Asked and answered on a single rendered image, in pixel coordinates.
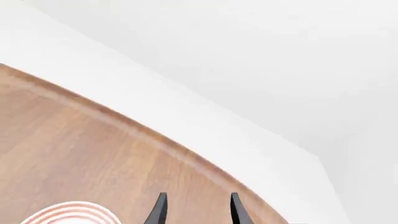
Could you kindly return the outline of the white plate with red rings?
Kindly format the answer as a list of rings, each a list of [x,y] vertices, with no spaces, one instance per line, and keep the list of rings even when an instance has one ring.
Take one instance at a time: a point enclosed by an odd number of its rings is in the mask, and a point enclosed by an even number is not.
[[[43,208],[20,224],[122,224],[109,209],[86,201],[69,201]]]

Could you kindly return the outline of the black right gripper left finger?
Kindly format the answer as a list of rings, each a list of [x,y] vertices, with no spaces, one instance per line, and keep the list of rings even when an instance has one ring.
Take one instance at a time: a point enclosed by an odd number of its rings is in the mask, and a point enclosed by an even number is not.
[[[167,194],[162,192],[144,224],[165,224],[167,219]]]

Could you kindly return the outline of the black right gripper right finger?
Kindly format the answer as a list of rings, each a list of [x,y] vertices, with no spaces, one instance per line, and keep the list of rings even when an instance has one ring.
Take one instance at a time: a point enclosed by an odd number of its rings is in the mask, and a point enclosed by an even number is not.
[[[231,193],[230,212],[232,224],[254,224],[236,192]]]

